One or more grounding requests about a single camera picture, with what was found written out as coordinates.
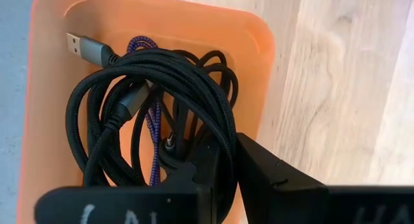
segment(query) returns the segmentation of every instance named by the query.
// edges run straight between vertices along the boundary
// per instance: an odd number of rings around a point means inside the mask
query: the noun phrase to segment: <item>gray floor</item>
[[[32,0],[0,0],[0,223],[16,219]]]

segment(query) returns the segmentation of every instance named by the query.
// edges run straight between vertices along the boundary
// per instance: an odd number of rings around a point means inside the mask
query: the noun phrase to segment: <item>wood grain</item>
[[[259,143],[324,183],[414,183],[413,0],[188,1],[271,28]]]

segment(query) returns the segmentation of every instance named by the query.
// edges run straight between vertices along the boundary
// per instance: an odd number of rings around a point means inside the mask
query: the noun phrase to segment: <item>usb-a plug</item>
[[[104,43],[73,33],[66,33],[66,36],[69,50],[88,62],[106,67],[119,58],[112,48]]]

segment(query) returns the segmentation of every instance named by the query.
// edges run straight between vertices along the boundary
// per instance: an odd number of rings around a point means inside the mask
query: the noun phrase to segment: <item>wooden surface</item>
[[[188,1],[272,29],[262,145],[324,183],[414,183],[413,0]]]

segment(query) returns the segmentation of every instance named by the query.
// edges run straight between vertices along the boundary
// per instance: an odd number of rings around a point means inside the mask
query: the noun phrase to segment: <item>orange plastic bin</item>
[[[34,223],[34,205],[44,193],[82,181],[67,143],[65,108],[76,84],[98,68],[67,50],[68,31],[103,41],[118,54],[124,54],[128,41],[137,35],[198,56],[223,51],[239,79],[237,130],[256,137],[274,59],[272,35],[258,17],[178,0],[34,0],[31,18],[18,223]],[[85,123],[84,110],[80,122]],[[126,124],[121,132],[126,158],[132,125]],[[86,125],[80,131],[85,139]],[[148,176],[153,152],[147,131],[141,145]],[[238,195],[226,222],[238,221],[240,211]]]

